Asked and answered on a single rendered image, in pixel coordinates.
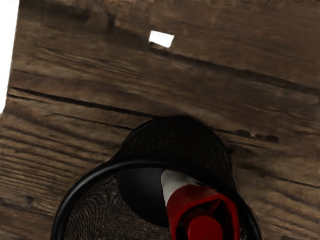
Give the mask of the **black mesh pen holder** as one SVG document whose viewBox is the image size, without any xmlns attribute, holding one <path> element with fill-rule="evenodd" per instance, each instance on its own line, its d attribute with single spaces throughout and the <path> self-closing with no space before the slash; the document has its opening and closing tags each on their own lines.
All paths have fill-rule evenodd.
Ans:
<svg viewBox="0 0 320 240">
<path fill-rule="evenodd" d="M 84 175 L 61 202 L 50 240 L 171 240 L 161 184 L 165 170 L 232 200 L 240 240 L 262 240 L 253 212 L 237 191 L 225 145 L 207 126 L 184 116 L 140 125 L 109 161 Z"/>
</svg>

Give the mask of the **white marker with red cap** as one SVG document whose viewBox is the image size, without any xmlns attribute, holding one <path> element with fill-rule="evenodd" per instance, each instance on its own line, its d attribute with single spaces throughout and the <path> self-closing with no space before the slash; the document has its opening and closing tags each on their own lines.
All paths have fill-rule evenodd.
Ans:
<svg viewBox="0 0 320 240">
<path fill-rule="evenodd" d="M 161 175 L 171 240 L 241 240 L 236 204 L 180 172 Z"/>
</svg>

